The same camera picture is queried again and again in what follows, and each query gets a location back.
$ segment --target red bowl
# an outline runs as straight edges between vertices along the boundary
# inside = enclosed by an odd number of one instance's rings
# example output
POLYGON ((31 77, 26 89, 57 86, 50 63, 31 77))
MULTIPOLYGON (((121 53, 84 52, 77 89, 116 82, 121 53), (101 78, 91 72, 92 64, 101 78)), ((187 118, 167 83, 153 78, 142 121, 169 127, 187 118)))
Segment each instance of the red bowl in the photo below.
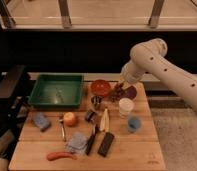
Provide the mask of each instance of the red bowl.
POLYGON ((91 92, 100 97, 107 96, 111 91, 111 86, 108 81, 105 80, 95 80, 91 84, 91 92))

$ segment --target white cup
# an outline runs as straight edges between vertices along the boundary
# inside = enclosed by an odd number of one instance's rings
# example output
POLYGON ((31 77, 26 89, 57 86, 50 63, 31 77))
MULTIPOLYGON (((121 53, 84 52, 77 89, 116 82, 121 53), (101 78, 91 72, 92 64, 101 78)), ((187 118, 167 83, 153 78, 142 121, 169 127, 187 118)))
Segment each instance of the white cup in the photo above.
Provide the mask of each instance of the white cup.
POLYGON ((122 98, 119 100, 119 115, 123 118, 132 113, 134 109, 134 102, 129 98, 122 98))

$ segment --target wooden cutting board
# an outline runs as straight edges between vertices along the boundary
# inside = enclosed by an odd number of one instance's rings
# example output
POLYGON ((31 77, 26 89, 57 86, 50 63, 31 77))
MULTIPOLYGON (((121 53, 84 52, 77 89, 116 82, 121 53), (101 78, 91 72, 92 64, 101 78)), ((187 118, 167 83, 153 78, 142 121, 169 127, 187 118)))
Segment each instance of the wooden cutting board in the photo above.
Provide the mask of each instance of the wooden cutting board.
MULTIPOLYGON (((91 109, 90 82, 85 83, 82 104, 73 112, 78 116, 76 127, 66 127, 67 139, 75 132, 81 132, 89 137, 92 125, 84 120, 86 111, 91 109)), ((97 154, 104 133, 96 136, 95 144, 89 156, 77 155, 77 160, 61 158, 48 161, 46 155, 50 152, 64 151, 65 142, 61 137, 59 115, 66 111, 43 111, 51 121, 52 126, 45 132, 40 132, 32 122, 37 110, 33 109, 26 119, 19 142, 16 146, 9 165, 10 171, 111 171, 111 170, 165 170, 158 136, 153 123, 152 115, 147 102, 143 84, 135 85, 137 97, 134 99, 135 109, 133 115, 140 118, 142 126, 136 133, 131 134, 126 128, 126 119, 119 116, 118 103, 109 99, 102 101, 98 111, 101 114, 108 107, 110 114, 110 132, 115 139, 106 157, 97 154)))

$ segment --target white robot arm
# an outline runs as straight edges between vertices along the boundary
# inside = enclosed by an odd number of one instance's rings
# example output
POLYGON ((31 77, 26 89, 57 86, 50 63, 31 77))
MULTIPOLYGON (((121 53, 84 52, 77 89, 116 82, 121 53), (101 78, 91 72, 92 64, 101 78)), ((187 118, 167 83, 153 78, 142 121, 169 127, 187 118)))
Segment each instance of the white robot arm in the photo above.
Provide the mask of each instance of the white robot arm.
POLYGON ((148 71, 197 112, 197 77, 167 61, 166 53, 167 44, 162 39, 135 45, 130 61, 122 68, 123 79, 134 84, 148 71))

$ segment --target teal plastic tray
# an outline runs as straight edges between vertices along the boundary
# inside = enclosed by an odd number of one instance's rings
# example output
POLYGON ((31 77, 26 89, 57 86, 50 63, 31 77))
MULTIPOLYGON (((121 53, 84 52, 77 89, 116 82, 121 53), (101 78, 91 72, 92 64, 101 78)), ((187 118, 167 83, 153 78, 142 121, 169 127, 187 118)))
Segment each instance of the teal plastic tray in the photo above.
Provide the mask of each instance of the teal plastic tray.
POLYGON ((78 108, 83 80, 82 75, 40 75, 28 103, 40 108, 78 108))

